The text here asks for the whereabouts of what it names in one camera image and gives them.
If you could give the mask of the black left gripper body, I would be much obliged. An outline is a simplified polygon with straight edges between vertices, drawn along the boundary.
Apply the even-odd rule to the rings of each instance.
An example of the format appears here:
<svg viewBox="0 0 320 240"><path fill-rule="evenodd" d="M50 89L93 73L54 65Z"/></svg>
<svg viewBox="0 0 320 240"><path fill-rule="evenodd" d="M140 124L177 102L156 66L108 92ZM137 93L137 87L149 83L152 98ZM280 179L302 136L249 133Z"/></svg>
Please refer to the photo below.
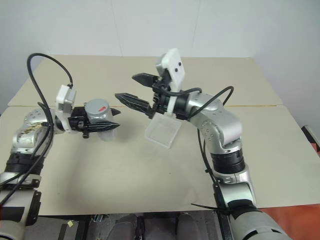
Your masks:
<svg viewBox="0 0 320 240"><path fill-rule="evenodd" d="M89 125L90 121L85 111L84 106L74 107L70 117L68 118L68 123L72 131L82 133L84 139L88 139L90 136Z"/></svg>

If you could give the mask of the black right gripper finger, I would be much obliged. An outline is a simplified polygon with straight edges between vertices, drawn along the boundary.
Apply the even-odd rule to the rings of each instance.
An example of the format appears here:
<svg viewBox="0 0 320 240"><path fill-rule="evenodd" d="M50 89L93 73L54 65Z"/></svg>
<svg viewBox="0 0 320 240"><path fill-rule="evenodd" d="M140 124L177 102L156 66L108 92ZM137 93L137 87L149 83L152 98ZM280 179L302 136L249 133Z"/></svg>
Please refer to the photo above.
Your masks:
<svg viewBox="0 0 320 240"><path fill-rule="evenodd" d="M130 93L115 93L114 96L125 106L141 113L153 113L148 101L142 100Z"/></svg>
<svg viewBox="0 0 320 240"><path fill-rule="evenodd" d="M148 88L159 88L159 77L149 73L138 73L131 77L133 80Z"/></svg>

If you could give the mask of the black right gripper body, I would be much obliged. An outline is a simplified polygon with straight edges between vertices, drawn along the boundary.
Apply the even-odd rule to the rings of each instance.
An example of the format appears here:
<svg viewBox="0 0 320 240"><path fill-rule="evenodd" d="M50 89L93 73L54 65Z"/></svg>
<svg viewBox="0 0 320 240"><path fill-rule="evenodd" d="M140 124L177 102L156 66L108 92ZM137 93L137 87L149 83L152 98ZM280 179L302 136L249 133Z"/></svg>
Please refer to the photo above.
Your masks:
<svg viewBox="0 0 320 240"><path fill-rule="evenodd" d="M167 111L169 96L163 92L170 91L171 87L169 83L172 81L168 74L163 77L151 74L151 88L153 91L153 105L150 110L149 119L153 119L155 113L164 114Z"/></svg>

